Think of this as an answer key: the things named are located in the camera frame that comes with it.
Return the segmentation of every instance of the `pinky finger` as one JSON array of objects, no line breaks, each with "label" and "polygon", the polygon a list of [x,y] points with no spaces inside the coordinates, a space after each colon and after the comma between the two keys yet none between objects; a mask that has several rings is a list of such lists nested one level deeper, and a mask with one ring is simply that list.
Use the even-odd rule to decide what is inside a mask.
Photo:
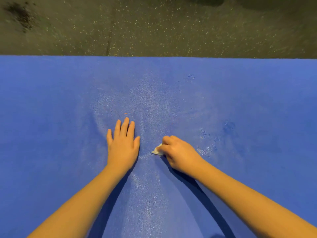
[{"label": "pinky finger", "polygon": [[113,139],[112,139],[112,132],[111,132],[111,129],[108,129],[108,132],[107,132],[107,143],[108,143],[108,146],[112,143]]}]

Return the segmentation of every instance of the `flat open hand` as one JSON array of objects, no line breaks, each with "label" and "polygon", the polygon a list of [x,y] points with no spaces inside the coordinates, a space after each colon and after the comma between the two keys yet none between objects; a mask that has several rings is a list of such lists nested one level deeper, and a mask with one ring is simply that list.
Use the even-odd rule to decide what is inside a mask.
[{"label": "flat open hand", "polygon": [[132,121],[129,125],[129,118],[125,118],[122,126],[121,121],[117,121],[116,127],[114,128],[113,138],[111,129],[108,129],[107,166],[111,166],[124,173],[132,168],[140,148],[140,137],[138,136],[134,139],[134,128],[135,123]]}]

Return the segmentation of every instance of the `person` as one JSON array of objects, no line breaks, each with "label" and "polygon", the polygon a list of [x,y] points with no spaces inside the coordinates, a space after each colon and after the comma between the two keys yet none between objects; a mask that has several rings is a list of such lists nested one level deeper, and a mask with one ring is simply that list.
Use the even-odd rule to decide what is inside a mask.
[{"label": "person", "polygon": [[[140,137],[135,123],[118,120],[107,133],[108,162],[82,190],[49,216],[28,238],[83,238],[102,205],[135,163]],[[252,190],[206,162],[196,150],[176,136],[165,136],[157,147],[173,169],[183,172],[214,192],[260,238],[317,237],[317,228],[269,198]]]}]

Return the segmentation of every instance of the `concrete floor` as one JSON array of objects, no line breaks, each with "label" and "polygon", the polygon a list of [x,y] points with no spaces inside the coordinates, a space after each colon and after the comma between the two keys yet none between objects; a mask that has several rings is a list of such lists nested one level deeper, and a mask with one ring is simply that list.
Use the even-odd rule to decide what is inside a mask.
[{"label": "concrete floor", "polygon": [[5,55],[317,58],[317,0],[0,0],[0,6]]}]

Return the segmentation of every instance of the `floor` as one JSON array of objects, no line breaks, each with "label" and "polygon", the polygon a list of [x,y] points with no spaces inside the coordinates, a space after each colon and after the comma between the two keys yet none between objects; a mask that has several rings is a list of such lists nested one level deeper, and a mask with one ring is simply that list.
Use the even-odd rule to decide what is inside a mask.
[{"label": "floor", "polygon": [[0,54],[317,58],[317,0],[0,0]]}]

